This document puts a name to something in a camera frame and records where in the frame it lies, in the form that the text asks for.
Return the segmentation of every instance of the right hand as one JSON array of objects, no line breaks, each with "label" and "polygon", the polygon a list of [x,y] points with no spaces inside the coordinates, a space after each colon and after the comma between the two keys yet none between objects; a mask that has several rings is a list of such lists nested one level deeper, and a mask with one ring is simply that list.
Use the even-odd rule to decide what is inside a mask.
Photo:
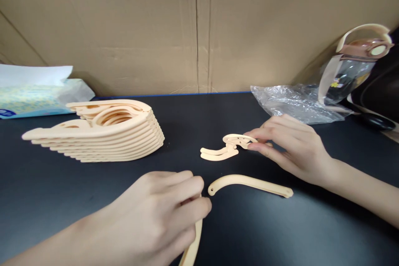
[{"label": "right hand", "polygon": [[[314,129],[284,114],[272,116],[260,128],[244,135],[257,138],[248,150],[258,151],[281,168],[311,184],[328,187],[336,182],[342,161],[327,153]],[[286,152],[279,152],[266,142],[272,140]]]},{"label": "right hand", "polygon": [[211,210],[191,171],[150,172],[113,203],[82,219],[87,264],[166,266],[195,239]]}]

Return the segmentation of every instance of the table surface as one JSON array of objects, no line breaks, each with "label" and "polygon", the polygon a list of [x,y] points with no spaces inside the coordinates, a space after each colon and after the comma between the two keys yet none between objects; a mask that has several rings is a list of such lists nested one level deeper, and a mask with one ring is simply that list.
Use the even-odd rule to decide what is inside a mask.
[{"label": "table surface", "polygon": [[[205,181],[241,174],[291,187],[283,197],[243,185],[211,198],[195,265],[398,265],[399,231],[377,216],[307,184],[258,153],[200,158],[222,137],[242,134],[269,118],[250,93],[132,98],[149,104],[165,134],[162,148],[130,162],[80,163],[21,139],[76,115],[0,121],[0,263],[115,200],[141,175],[192,170]],[[327,151],[399,187],[399,145],[358,124],[314,126]]]}]

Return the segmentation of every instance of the beige plastic piece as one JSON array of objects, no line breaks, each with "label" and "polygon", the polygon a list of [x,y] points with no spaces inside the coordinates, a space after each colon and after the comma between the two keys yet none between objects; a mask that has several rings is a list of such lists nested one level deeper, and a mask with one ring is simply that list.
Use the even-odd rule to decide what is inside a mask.
[{"label": "beige plastic piece", "polygon": [[198,247],[200,246],[201,239],[201,231],[202,231],[202,220],[199,220],[195,223],[195,240],[189,248],[187,248],[183,256],[180,260],[179,266],[193,266],[195,262],[195,258],[197,257]]},{"label": "beige plastic piece", "polygon": [[344,44],[345,44],[345,40],[348,37],[348,35],[350,35],[352,32],[357,31],[357,30],[374,30],[381,36],[382,40],[384,40],[390,44],[392,43],[392,39],[388,35],[388,33],[389,33],[388,28],[386,28],[385,26],[382,26],[380,24],[364,24],[364,25],[357,26],[357,27],[349,30],[347,33],[345,33],[344,36],[338,42],[336,52],[339,52],[342,50],[342,48],[344,47]]},{"label": "beige plastic piece", "polygon": [[223,137],[226,146],[220,150],[208,150],[201,148],[201,158],[209,161],[221,161],[237,155],[239,152],[237,146],[248,149],[250,142],[258,142],[255,138],[240,134],[228,134]]},{"label": "beige plastic piece", "polygon": [[209,193],[209,195],[213,196],[219,189],[223,188],[224,186],[232,185],[232,184],[246,185],[249,187],[253,187],[253,188],[263,190],[263,191],[281,195],[285,198],[289,198],[294,195],[294,192],[292,191],[291,188],[280,186],[280,185],[262,181],[262,180],[258,180],[258,179],[252,178],[252,177],[247,177],[244,175],[227,175],[227,176],[221,177],[221,178],[217,179],[216,181],[214,181],[211,185],[209,185],[208,193]]},{"label": "beige plastic piece", "polygon": [[145,157],[165,139],[151,107],[134,100],[67,105],[81,119],[37,128],[22,138],[81,162],[130,161]]}]

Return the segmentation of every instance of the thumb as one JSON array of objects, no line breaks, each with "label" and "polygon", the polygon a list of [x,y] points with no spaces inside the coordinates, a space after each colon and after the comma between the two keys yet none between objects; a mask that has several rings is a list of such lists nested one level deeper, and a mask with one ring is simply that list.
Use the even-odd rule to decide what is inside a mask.
[{"label": "thumb", "polygon": [[266,158],[276,162],[282,169],[293,173],[295,172],[296,165],[292,163],[286,156],[275,148],[264,143],[251,143],[248,145],[248,150],[261,153]]}]

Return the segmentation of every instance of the cardboard backdrop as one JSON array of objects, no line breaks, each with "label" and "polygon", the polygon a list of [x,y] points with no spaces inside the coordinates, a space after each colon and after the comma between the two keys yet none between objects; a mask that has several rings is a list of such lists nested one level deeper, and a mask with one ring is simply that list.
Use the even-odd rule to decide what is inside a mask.
[{"label": "cardboard backdrop", "polygon": [[397,1],[0,0],[0,61],[73,65],[101,96],[246,91],[300,81],[352,27],[393,29]]}]

